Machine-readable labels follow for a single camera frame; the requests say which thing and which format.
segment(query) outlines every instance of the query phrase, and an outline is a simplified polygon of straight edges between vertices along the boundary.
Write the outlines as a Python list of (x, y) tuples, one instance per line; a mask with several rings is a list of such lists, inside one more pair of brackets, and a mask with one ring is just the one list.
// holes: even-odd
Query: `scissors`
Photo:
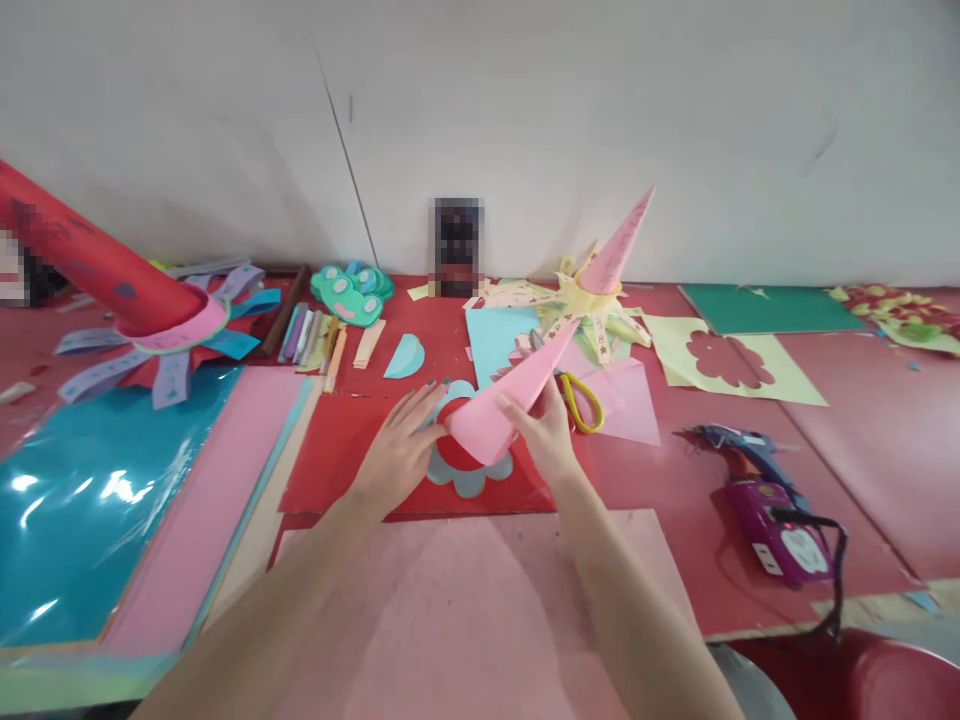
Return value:
[[(534, 350), (539, 350), (541, 347), (543, 347), (543, 338), (540, 337), (540, 333), (538, 333), (536, 330), (530, 333), (530, 341)], [(603, 405), (601, 405), (600, 401), (597, 400), (597, 396), (594, 395), (586, 385), (580, 382), (580, 380), (573, 373), (564, 372), (563, 370), (554, 370), (553, 374), (555, 377), (560, 379), (560, 388), (563, 394), (563, 399), (567, 404), (567, 412), (570, 413), (570, 417), (572, 418), (573, 424), (576, 426), (577, 430), (585, 435), (593, 435), (594, 433), (599, 432), (600, 428), (603, 427)], [(584, 421), (583, 416), (580, 413), (580, 406), (577, 403), (577, 397), (574, 394), (574, 391), (579, 392), (584, 398), (586, 398), (591, 414), (593, 415), (592, 425), (587, 425), (587, 423)]]

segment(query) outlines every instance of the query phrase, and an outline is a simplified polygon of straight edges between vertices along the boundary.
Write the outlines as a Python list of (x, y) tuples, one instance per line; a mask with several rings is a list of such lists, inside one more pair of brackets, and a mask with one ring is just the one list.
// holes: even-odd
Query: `power cord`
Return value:
[[(840, 644), (840, 628), (843, 623), (843, 558), (847, 552), (847, 531), (843, 525), (830, 518), (810, 515), (802, 510), (793, 510), (787, 508), (771, 508), (770, 513), (773, 519), (778, 523), (793, 523), (795, 525), (805, 525), (816, 528), (823, 538), (821, 528), (832, 527), (836, 529), (837, 547), (833, 551), (833, 608), (827, 613), (826, 617), (811, 630), (803, 633), (799, 637), (812, 637), (818, 633), (826, 632), (833, 637), (835, 644)], [(826, 540), (824, 547), (829, 551)]]

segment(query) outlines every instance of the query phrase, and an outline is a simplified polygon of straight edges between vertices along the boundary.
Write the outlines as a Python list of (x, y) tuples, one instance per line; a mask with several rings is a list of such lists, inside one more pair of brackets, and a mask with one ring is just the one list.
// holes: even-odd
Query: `paper party hat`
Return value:
[(651, 186), (647, 190), (647, 194), (630, 211), (627, 219), (623, 221), (613, 237), (607, 240), (597, 256), (592, 258), (580, 272), (577, 283), (588, 293), (612, 295), (617, 292), (623, 266), (627, 264), (627, 258), (630, 257), (633, 239), (640, 229), (640, 222), (643, 220), (647, 205), (650, 204), (650, 198), (653, 197), (655, 187), (655, 185)]
[(529, 410), (553, 377), (553, 370), (577, 327), (576, 322), (567, 325), (554, 339), (447, 418), (450, 435), (477, 462), (489, 467), (499, 461), (506, 455), (516, 433), (497, 404), (497, 398), (505, 394), (521, 409)]

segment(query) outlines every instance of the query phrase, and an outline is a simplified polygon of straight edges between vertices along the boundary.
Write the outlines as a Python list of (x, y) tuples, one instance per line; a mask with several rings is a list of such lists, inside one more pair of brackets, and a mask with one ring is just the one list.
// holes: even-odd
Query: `red chair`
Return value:
[(797, 720), (960, 717), (960, 668), (881, 635), (844, 630), (840, 647), (826, 636), (730, 647), (767, 674)]

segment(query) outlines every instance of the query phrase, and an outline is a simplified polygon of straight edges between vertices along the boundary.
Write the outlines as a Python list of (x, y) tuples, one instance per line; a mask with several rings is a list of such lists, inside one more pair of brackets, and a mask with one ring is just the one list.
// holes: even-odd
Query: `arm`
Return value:
[(509, 399), (501, 407), (553, 493), (600, 655), (630, 717), (742, 720), (696, 628), (644, 572), (577, 462), (556, 384), (547, 383), (536, 417)]
[(394, 407), (347, 493), (184, 653), (134, 720), (271, 716), (303, 629), (386, 514), (426, 474), (446, 430), (419, 428), (445, 393), (446, 385), (426, 386)]

